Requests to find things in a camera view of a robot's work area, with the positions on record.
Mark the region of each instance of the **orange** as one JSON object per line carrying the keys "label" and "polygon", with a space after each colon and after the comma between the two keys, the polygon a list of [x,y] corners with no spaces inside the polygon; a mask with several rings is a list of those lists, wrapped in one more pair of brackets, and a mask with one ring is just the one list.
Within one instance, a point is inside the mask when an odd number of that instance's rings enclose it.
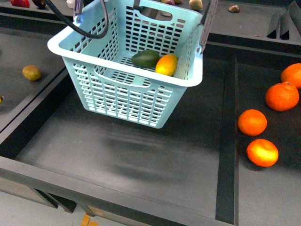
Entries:
{"label": "orange", "polygon": [[261,134],[268,125],[264,114],[255,109],[244,111],[238,118],[239,130],[248,136],[257,136]]}
{"label": "orange", "polygon": [[277,83],[268,89],[265,101],[275,111],[286,111],[297,105],[299,92],[293,84],[287,81]]}
{"label": "orange", "polygon": [[281,81],[288,81],[301,89],[301,63],[293,64],[284,69],[281,73]]}
{"label": "orange", "polygon": [[178,58],[174,54],[162,56],[156,64],[156,73],[173,76],[177,68]]}
{"label": "orange", "polygon": [[265,139],[252,141],[246,149],[246,154],[251,162],[262,167],[274,165],[279,156],[277,147]]}

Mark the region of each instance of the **floor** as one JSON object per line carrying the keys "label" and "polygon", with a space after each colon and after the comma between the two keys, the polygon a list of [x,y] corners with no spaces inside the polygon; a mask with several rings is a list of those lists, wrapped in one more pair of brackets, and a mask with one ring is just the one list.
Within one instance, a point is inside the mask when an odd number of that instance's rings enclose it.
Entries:
{"label": "floor", "polygon": [[[23,198],[0,192],[0,226],[80,226],[85,212],[80,207],[70,214]],[[94,217],[98,226],[124,226]]]}

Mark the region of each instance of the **metal clamp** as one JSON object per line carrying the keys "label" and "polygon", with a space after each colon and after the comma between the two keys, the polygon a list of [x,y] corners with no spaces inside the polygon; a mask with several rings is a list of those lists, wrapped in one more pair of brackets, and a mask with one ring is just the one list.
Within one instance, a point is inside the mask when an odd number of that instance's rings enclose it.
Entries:
{"label": "metal clamp", "polygon": [[75,16],[81,15],[83,10],[84,1],[83,0],[75,0],[74,9],[73,9],[73,20]]}
{"label": "metal clamp", "polygon": [[200,25],[204,26],[203,33],[201,35],[201,39],[199,41],[200,46],[202,47],[201,54],[204,52],[206,42],[209,36],[211,24],[213,21],[213,17],[215,15],[215,11],[217,8],[218,0],[211,0],[207,5],[207,8],[204,12]]}

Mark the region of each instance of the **tangerine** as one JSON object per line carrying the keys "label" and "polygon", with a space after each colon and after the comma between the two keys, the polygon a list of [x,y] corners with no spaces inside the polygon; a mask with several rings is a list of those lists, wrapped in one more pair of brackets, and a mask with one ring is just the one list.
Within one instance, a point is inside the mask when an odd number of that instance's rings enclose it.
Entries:
{"label": "tangerine", "polygon": [[244,111],[238,118],[239,130],[248,136],[257,136],[261,134],[268,125],[264,114],[255,109]]}
{"label": "tangerine", "polygon": [[297,89],[301,89],[301,63],[288,66],[281,73],[281,81],[288,81],[294,84]]}
{"label": "tangerine", "polygon": [[271,86],[265,95],[265,100],[271,109],[282,112],[297,105],[299,92],[293,84],[285,81]]}
{"label": "tangerine", "polygon": [[246,154],[251,162],[262,167],[274,165],[279,157],[277,147],[265,139],[252,141],[246,149]]}

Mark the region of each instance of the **light blue basket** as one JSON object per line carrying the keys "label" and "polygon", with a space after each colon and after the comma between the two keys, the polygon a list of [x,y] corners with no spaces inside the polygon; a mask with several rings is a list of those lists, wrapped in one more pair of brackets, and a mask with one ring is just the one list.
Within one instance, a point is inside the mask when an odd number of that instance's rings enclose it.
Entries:
{"label": "light blue basket", "polygon": [[[159,129],[186,88],[202,81],[202,15],[141,0],[141,7],[172,14],[172,20],[160,21],[142,15],[133,5],[134,0],[106,2],[109,30],[104,38],[90,39],[67,27],[49,40],[48,48],[62,56],[85,109]],[[84,7],[76,25],[93,34],[101,33],[104,14],[100,1]],[[178,56],[174,76],[133,66],[131,57],[145,49],[161,56]]]}

